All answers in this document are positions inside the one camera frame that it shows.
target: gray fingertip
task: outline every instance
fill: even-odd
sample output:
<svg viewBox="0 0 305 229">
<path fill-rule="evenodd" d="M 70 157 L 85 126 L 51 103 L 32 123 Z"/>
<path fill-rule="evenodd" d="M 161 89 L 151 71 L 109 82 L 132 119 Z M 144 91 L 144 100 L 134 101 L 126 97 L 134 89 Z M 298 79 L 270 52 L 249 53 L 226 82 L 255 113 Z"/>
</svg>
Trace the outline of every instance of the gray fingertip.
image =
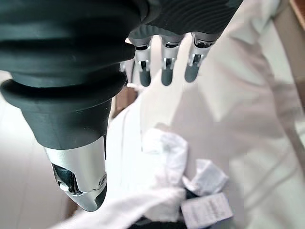
<svg viewBox="0 0 305 229">
<path fill-rule="evenodd" d="M 199 67 L 197 66 L 187 66 L 186 67 L 186 70 L 185 70 L 185 80 L 188 82 L 188 83 L 191 83 L 193 81 L 195 81 L 195 79 L 197 78 L 197 75 L 198 75 L 198 71 L 199 71 Z"/>
<path fill-rule="evenodd" d="M 161 81 L 164 86 L 169 86 L 173 81 L 173 71 L 171 69 L 163 69 Z"/>
<path fill-rule="evenodd" d="M 140 81 L 144 87 L 148 87 L 151 84 L 151 73 L 147 71 L 140 72 Z"/>
</svg>

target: metal screw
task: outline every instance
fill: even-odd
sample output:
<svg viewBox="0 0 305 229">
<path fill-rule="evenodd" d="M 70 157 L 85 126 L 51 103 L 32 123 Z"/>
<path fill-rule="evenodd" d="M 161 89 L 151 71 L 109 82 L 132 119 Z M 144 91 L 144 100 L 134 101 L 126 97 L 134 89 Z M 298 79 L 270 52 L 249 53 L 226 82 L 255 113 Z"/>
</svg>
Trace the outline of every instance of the metal screw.
<svg viewBox="0 0 305 229">
<path fill-rule="evenodd" d="M 100 180 L 99 186 L 102 186 L 102 185 L 105 183 L 106 179 L 107 179 L 107 175 L 105 174 L 105 175 L 102 177 L 102 179 Z"/>
</svg>

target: rubber ridge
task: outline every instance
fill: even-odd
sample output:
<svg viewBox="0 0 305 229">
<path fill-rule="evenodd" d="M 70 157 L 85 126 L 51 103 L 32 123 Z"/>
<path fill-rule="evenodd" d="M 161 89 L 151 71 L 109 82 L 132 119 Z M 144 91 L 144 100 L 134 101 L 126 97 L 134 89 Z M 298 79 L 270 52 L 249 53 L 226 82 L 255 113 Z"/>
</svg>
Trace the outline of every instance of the rubber ridge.
<svg viewBox="0 0 305 229">
<path fill-rule="evenodd" d="M 21 109 L 37 141 L 72 149 L 106 135 L 111 98 L 125 85 L 124 41 L 147 13 L 125 0 L 1 0 L 4 98 Z"/>
</svg>

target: silver metal cap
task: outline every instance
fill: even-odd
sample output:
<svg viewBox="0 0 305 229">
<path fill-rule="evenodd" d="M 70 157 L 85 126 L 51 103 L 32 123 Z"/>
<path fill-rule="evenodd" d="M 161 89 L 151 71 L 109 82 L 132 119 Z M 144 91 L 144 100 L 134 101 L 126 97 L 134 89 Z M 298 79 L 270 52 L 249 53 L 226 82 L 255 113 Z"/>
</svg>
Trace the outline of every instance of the silver metal cap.
<svg viewBox="0 0 305 229">
<path fill-rule="evenodd" d="M 104 146 L 104 137 L 101 137 L 76 149 L 45 148 L 60 189 L 86 211 L 96 211 L 106 196 Z"/>
</svg>

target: robotic hand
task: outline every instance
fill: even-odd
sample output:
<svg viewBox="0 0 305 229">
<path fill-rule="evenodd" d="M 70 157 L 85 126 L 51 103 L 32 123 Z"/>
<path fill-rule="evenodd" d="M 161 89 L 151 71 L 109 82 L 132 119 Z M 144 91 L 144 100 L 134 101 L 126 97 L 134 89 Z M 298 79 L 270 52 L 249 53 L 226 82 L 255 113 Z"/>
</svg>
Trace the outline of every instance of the robotic hand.
<svg viewBox="0 0 305 229">
<path fill-rule="evenodd" d="M 150 39 L 163 39 L 162 82 L 172 81 L 179 44 L 193 33 L 185 79 L 195 80 L 210 46 L 243 0 L 1 0 L 3 97 L 21 109 L 44 146 L 56 182 L 86 211 L 107 191 L 111 98 L 125 85 L 120 62 L 136 60 L 150 84 Z"/>
</svg>

